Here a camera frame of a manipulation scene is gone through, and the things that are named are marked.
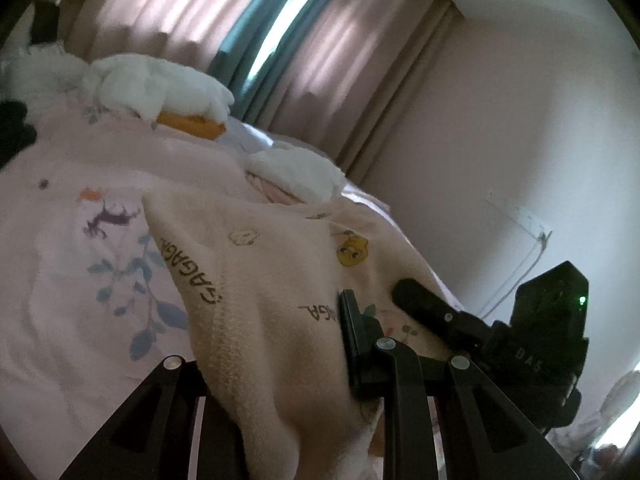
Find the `metal bolt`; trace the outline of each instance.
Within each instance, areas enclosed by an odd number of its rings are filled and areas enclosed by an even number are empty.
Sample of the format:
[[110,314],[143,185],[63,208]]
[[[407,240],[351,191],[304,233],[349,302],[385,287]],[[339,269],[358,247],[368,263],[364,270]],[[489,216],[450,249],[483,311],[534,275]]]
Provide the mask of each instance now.
[[162,362],[164,367],[167,370],[175,370],[176,368],[180,368],[182,366],[182,359],[180,359],[177,355],[172,355]]
[[469,368],[469,359],[462,355],[453,356],[451,359],[451,366],[458,370],[466,370]]
[[376,346],[381,350],[393,350],[396,347],[396,342],[390,337],[381,337],[376,341]]

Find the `teal curtain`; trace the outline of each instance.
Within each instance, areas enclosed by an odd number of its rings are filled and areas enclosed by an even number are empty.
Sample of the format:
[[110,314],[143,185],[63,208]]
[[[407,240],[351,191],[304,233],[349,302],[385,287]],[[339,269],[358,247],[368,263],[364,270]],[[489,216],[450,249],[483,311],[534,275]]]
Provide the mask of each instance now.
[[[292,1],[253,0],[223,41],[207,71],[233,92],[236,103],[231,113],[245,123],[255,123],[284,70],[330,0],[307,0],[295,17],[284,20],[290,21],[288,27],[276,31],[274,25],[282,24],[283,9]],[[265,40],[273,41],[273,38],[279,41],[274,50],[268,52]]]

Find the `wall socket plate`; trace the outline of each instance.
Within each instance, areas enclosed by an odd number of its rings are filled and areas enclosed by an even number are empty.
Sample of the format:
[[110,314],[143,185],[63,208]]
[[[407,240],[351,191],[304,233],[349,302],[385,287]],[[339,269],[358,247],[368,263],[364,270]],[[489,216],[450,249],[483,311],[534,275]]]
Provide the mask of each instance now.
[[516,204],[513,200],[499,195],[493,189],[489,190],[485,200],[534,238],[537,239],[541,233],[544,233],[546,238],[551,236],[553,229],[539,216]]

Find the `pink curtain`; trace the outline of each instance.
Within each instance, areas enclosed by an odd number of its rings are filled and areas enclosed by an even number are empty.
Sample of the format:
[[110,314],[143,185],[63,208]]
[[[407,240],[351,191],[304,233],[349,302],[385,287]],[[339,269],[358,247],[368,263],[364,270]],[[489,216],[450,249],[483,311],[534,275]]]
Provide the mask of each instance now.
[[258,118],[363,179],[460,12],[451,0],[332,0]]
[[121,52],[206,70],[251,0],[87,0],[66,37],[86,60]]

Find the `blue leaf print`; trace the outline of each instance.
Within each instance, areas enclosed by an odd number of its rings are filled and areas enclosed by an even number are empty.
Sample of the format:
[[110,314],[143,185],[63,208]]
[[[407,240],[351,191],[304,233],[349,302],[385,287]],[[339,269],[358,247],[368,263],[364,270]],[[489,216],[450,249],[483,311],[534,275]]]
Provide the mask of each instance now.
[[100,274],[101,272],[107,272],[109,267],[104,264],[93,264],[91,267],[87,269],[92,274]]
[[151,267],[149,264],[140,258],[140,269],[142,269],[142,275],[145,277],[145,281],[148,282],[151,279],[153,273],[151,272]]
[[124,269],[124,273],[127,276],[130,276],[130,275],[134,274],[138,270],[138,262],[139,262],[139,260],[141,260],[141,258],[133,258],[133,260],[131,260],[129,262],[129,265],[127,266],[127,268]]
[[158,323],[157,321],[154,321],[153,319],[151,320],[151,326],[159,334],[163,334],[166,332],[166,328],[164,327],[164,325],[162,323]]
[[174,328],[187,330],[187,315],[185,311],[175,306],[173,303],[158,301],[158,316],[165,324]]
[[160,253],[156,253],[155,251],[147,251],[146,256],[151,260],[151,263],[157,265],[158,267],[161,267],[161,269],[164,269],[166,267],[166,264],[162,259],[162,256],[160,256]]
[[143,287],[140,282],[136,282],[133,284],[133,290],[139,292],[140,294],[146,294],[146,288]]
[[98,291],[98,295],[95,297],[95,299],[100,301],[100,303],[106,303],[107,301],[109,301],[112,293],[113,289],[111,288],[111,286],[105,286]]
[[154,343],[154,334],[148,328],[142,332],[138,332],[131,340],[129,346],[129,357],[132,361],[138,361],[142,359],[151,350],[151,345]]
[[127,276],[131,276],[132,274],[135,274],[138,269],[142,269],[142,275],[144,276],[145,281],[148,282],[151,279],[153,272],[144,258],[133,258],[124,270],[124,273]]

